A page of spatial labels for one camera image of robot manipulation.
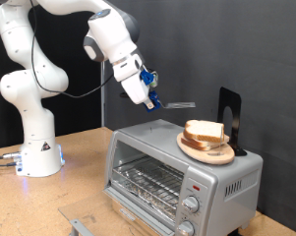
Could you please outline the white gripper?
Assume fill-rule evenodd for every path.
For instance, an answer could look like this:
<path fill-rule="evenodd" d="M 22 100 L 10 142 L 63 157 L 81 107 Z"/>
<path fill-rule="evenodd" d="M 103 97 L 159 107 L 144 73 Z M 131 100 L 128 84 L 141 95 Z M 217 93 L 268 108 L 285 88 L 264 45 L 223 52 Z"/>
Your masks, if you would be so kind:
<path fill-rule="evenodd" d="M 141 78 L 143 61 L 138 54 L 130 55 L 125 61 L 113 66 L 114 77 L 135 104 L 145 103 L 148 110 L 154 109 L 148 99 L 149 86 Z"/>

